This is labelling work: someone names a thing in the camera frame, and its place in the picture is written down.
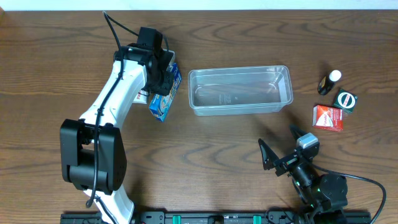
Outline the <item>blue toothpaste box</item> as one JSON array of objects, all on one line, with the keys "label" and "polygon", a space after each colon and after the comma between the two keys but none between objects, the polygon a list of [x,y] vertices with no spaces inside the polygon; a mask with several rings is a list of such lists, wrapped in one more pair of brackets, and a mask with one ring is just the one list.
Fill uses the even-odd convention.
[{"label": "blue toothpaste box", "polygon": [[182,82],[182,76],[177,63],[173,63],[167,71],[174,75],[174,83],[169,94],[167,96],[155,94],[149,105],[149,110],[152,115],[156,120],[161,122],[165,121],[175,95],[177,94],[178,88]]}]

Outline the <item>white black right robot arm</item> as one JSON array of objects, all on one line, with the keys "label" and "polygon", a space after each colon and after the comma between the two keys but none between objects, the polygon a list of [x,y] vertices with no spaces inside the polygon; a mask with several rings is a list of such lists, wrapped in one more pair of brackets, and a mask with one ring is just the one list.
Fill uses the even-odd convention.
[{"label": "white black right robot arm", "polygon": [[288,174],[305,208],[293,215],[292,223],[347,223],[342,208],[348,204],[346,178],[339,174],[318,174],[313,158],[320,143],[312,133],[291,125],[296,147],[279,158],[264,140],[258,139],[264,170],[275,169],[276,176]]}]

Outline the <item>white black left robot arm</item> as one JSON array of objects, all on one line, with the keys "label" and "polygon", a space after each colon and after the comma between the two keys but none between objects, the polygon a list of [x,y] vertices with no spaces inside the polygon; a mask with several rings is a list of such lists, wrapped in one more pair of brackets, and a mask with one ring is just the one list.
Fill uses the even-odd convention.
[{"label": "white black left robot arm", "polygon": [[62,177],[89,196],[89,206],[99,208],[94,217],[77,215],[72,221],[133,223],[134,203],[123,186],[127,158],[121,128],[140,92],[169,96],[176,88],[174,60],[172,50],[122,47],[95,102],[78,120],[62,123]]}]

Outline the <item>red white medicine box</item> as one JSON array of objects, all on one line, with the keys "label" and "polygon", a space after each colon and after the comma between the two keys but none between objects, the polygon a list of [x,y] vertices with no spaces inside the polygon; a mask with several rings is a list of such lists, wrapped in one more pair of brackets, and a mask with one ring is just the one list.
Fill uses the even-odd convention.
[{"label": "red white medicine box", "polygon": [[329,106],[316,105],[313,108],[312,126],[335,132],[343,130],[343,110]]}]

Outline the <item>clear plastic container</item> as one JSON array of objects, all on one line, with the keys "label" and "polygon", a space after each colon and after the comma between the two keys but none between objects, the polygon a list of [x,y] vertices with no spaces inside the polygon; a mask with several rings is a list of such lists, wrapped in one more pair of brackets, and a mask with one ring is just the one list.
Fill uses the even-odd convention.
[{"label": "clear plastic container", "polygon": [[284,65],[192,70],[189,105],[197,116],[274,113],[294,100]]}]

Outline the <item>dark green small box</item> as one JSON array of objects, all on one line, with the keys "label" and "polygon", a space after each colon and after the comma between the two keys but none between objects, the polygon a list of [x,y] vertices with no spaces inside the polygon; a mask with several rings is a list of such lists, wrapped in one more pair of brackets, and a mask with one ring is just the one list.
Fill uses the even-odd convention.
[{"label": "dark green small box", "polygon": [[342,88],[340,88],[335,96],[333,106],[342,109],[344,113],[351,114],[357,105],[358,97]]}]

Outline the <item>white Panadol box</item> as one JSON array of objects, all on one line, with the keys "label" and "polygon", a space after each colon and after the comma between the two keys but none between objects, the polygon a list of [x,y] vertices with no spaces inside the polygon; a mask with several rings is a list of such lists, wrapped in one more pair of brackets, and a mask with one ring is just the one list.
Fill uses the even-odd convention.
[{"label": "white Panadol box", "polygon": [[150,93],[144,90],[141,90],[135,97],[133,103],[135,104],[144,104],[146,105],[148,103],[148,97]]}]

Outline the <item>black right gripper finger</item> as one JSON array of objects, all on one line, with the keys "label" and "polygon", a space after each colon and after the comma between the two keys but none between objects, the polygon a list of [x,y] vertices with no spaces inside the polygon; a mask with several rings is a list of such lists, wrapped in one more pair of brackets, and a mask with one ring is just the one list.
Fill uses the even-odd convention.
[{"label": "black right gripper finger", "polygon": [[264,170],[270,170],[275,167],[274,162],[279,160],[276,153],[261,139],[258,139],[262,155],[262,165]]},{"label": "black right gripper finger", "polygon": [[298,126],[296,126],[294,124],[290,124],[289,129],[290,129],[290,132],[292,133],[295,140],[297,140],[298,138],[301,138],[302,136],[307,134],[307,132],[300,129]]}]

